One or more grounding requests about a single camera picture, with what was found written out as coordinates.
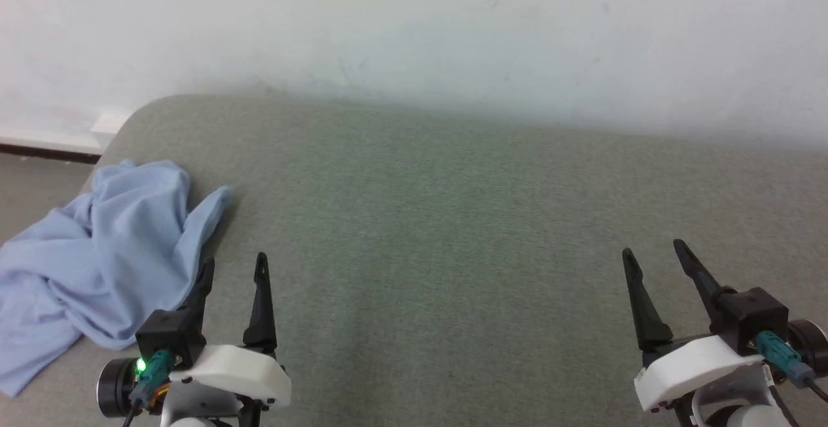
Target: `gray floor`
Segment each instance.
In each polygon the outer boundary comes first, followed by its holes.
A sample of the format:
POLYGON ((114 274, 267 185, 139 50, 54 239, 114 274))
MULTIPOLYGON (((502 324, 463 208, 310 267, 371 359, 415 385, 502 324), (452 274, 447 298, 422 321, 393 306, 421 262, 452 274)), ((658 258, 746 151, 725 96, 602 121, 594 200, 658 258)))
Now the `gray floor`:
POLYGON ((0 243, 77 196, 92 165, 0 153, 0 243))

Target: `gray tablecloth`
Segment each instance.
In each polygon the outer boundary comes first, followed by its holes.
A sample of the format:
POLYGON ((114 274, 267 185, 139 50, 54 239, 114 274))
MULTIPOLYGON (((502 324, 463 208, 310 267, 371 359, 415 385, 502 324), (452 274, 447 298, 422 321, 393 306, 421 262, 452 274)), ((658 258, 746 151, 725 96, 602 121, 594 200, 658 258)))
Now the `gray tablecloth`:
MULTIPOLYGON (((233 186, 204 333, 241 341, 265 251, 294 403, 263 425, 677 425, 633 391, 627 246, 677 336, 707 324, 677 237, 721 283, 828 323, 821 155, 183 96, 137 112, 100 164, 124 158, 178 162, 192 204, 233 186)), ((115 356, 79 342, 0 401, 3 423, 119 424, 94 400, 115 356)), ((782 392, 828 424, 815 395, 782 392)))

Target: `blue cloth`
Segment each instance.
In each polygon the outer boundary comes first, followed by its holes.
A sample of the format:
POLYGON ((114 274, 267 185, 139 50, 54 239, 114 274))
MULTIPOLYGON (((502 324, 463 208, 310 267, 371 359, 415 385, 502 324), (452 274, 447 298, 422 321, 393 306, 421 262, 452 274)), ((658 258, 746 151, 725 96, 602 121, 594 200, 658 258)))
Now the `blue cloth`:
POLYGON ((53 209, 0 249, 0 391, 15 397, 81 334, 124 349, 155 309, 175 309, 230 198, 190 214, 173 162, 103 167, 92 192, 53 209))

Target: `white wall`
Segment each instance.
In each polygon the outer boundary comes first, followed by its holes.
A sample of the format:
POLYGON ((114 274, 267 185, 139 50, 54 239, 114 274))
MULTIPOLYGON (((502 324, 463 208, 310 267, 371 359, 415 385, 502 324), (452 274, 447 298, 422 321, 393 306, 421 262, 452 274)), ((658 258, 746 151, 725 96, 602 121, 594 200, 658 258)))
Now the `white wall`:
POLYGON ((284 91, 828 147, 828 0, 0 0, 0 63, 0 138, 40 144, 284 91))

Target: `teal connector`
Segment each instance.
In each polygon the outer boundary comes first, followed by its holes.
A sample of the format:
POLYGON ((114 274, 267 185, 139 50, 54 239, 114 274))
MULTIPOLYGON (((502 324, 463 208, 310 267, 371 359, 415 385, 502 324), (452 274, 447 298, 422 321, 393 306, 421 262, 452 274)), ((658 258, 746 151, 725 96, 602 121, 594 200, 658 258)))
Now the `teal connector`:
POLYGON ((139 374, 137 384, 129 394, 132 405, 139 409, 149 406, 156 389, 168 379, 169 372, 172 372, 174 367, 175 355, 165 349, 156 351, 147 363, 147 368, 139 374))
POLYGON ((814 370, 802 362, 802 356, 774 332, 762 332, 756 336, 756 351, 785 372, 796 388, 805 388, 805 379, 816 378, 814 370))

